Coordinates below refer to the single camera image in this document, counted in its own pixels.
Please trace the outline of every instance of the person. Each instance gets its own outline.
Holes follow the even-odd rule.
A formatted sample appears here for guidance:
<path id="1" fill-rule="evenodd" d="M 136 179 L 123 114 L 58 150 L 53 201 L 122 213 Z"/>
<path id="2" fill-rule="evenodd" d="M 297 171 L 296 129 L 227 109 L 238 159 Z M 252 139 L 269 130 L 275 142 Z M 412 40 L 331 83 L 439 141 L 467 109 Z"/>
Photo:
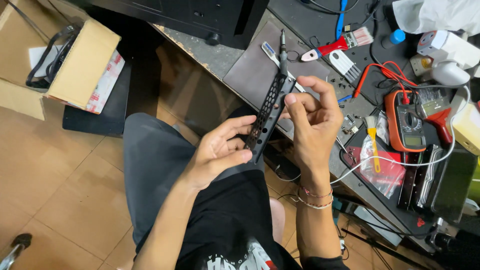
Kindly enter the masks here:
<path id="1" fill-rule="evenodd" d="M 297 81 L 320 94 L 319 100 L 288 94 L 281 113 L 294 123 L 294 158 L 301 171 L 300 262 L 309 270 L 348 269 L 332 217 L 328 169 L 343 116 L 329 83 L 313 76 Z M 272 225 L 263 160 L 248 162 L 252 152 L 243 149 L 239 137 L 250 132 L 255 119 L 227 119 L 195 148 L 154 117 L 127 118 L 124 173 L 137 246 L 133 270 L 301 269 L 275 241 L 279 226 Z"/>

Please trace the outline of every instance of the hand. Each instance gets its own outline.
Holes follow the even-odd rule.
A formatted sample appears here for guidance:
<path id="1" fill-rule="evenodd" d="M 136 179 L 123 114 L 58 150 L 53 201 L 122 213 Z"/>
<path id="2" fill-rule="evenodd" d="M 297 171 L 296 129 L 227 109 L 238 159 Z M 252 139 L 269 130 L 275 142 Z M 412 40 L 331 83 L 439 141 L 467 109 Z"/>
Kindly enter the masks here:
<path id="1" fill-rule="evenodd" d="M 291 119 L 294 158 L 302 173 L 328 169 L 328 158 L 336 134 L 343 122 L 333 86 L 314 76 L 299 76 L 301 86 L 311 87 L 320 94 L 320 101 L 309 93 L 285 96 L 285 109 L 280 118 Z"/>
<path id="2" fill-rule="evenodd" d="M 207 133 L 179 179 L 193 189 L 202 190 L 224 170 L 251 160 L 252 152 L 243 149 L 245 143 L 240 138 L 231 138 L 249 134 L 256 118 L 255 115 L 230 118 Z"/>

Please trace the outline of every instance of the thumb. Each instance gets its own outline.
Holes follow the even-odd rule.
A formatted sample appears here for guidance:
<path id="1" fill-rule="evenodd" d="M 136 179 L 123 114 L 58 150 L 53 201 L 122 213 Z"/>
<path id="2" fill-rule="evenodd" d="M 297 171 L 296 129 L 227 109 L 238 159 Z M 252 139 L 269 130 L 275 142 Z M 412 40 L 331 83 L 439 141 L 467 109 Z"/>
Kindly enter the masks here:
<path id="1" fill-rule="evenodd" d="M 311 126 L 307 119 L 305 107 L 301 102 L 297 102 L 297 97 L 294 94 L 286 95 L 284 102 L 295 126 L 295 130 Z"/>
<path id="2" fill-rule="evenodd" d="M 228 154 L 222 158 L 209 161 L 212 172 L 220 174 L 224 170 L 246 163 L 252 159 L 252 152 L 249 149 L 243 149 Z"/>

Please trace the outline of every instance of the yellow brush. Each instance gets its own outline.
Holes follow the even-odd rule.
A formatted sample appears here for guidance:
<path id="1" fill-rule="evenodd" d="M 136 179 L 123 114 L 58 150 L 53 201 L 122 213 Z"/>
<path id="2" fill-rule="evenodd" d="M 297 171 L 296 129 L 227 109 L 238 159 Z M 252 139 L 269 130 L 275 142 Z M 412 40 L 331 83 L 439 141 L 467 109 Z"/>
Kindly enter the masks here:
<path id="1" fill-rule="evenodd" d="M 367 124 L 367 133 L 372 139 L 373 155 L 378 156 L 377 142 L 375 141 L 375 136 L 377 135 L 377 117 L 371 115 L 363 118 L 363 120 L 365 121 L 365 124 Z M 373 158 L 373 163 L 375 165 L 375 171 L 380 172 L 380 160 L 378 158 Z"/>

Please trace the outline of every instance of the black t-shirt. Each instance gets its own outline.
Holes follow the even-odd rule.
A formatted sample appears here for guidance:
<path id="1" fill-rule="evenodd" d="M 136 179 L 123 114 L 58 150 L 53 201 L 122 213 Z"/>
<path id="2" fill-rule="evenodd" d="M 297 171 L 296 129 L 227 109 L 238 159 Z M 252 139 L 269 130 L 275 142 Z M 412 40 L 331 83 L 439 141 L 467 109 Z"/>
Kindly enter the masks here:
<path id="1" fill-rule="evenodd" d="M 137 246 L 142 248 L 148 233 Z M 341 257 L 307 258 L 309 270 L 348 269 Z M 272 214 L 264 174 L 252 170 L 211 183 L 193 205 L 176 269 L 301 270 L 273 240 Z"/>

